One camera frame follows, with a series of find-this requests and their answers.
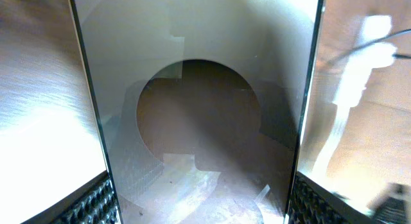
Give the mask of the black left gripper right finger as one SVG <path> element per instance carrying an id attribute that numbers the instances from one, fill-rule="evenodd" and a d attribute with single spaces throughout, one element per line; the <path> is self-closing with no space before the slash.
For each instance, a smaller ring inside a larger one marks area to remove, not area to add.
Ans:
<path id="1" fill-rule="evenodd" d="M 288 200 L 285 223 L 371 224 L 372 219 L 297 172 Z"/>

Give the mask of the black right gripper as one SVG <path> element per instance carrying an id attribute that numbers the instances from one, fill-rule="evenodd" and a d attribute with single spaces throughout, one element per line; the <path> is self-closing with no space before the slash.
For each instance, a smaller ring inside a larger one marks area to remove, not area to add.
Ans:
<path id="1" fill-rule="evenodd" d="M 366 216 L 375 223 L 410 224 L 410 186 L 388 183 L 369 202 Z"/>

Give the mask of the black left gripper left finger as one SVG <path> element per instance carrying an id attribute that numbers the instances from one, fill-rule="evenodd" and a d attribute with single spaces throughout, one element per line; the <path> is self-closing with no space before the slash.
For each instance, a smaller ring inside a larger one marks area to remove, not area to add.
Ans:
<path id="1" fill-rule="evenodd" d="M 109 174 L 104 171 L 26 224 L 120 223 L 118 200 Z"/>

